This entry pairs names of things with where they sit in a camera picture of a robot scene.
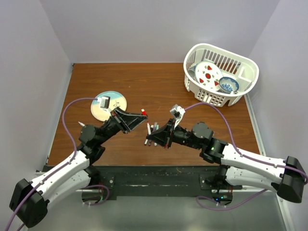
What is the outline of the red-tipped white marker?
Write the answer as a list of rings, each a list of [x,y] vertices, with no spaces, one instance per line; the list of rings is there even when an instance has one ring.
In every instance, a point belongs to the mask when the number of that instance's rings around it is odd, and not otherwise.
[[[150,123],[147,122],[147,130],[148,130],[148,135],[151,135],[151,126],[150,126]]]

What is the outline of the red pen cap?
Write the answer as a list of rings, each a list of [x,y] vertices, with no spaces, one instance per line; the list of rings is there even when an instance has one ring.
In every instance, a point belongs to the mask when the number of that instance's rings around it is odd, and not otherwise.
[[[141,112],[142,112],[143,115],[145,115],[145,116],[147,115],[147,113],[144,109],[141,109]]]

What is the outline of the purple pen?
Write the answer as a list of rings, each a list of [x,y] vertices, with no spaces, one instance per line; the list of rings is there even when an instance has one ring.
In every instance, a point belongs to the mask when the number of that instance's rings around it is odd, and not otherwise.
[[[154,125],[154,129],[153,129],[153,131],[155,131],[155,130],[156,130],[156,125],[157,125],[157,122],[154,122],[154,124],[153,124],[153,125]],[[152,141],[149,141],[149,142],[148,142],[148,146],[151,146],[151,144],[152,144]]]

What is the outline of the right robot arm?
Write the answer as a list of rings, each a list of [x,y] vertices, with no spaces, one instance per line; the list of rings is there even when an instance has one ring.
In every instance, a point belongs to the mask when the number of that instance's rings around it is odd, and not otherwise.
[[[212,180],[216,188],[247,185],[275,192],[289,202],[302,202],[306,180],[298,159],[292,156],[273,158],[237,149],[213,134],[204,122],[187,130],[170,119],[146,138],[165,149],[177,143],[199,150],[203,160],[219,164],[220,169]]]

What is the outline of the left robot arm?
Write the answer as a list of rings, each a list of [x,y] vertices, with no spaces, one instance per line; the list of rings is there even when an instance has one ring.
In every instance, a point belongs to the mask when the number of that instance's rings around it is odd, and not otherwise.
[[[17,182],[9,204],[11,218],[18,217],[23,227],[32,228],[44,219],[52,205],[72,192],[96,188],[100,177],[91,172],[91,167],[105,151],[102,144],[118,132],[133,131],[147,118],[145,111],[135,114],[117,107],[102,126],[84,125],[80,145],[74,145],[72,154],[64,161],[30,181]]]

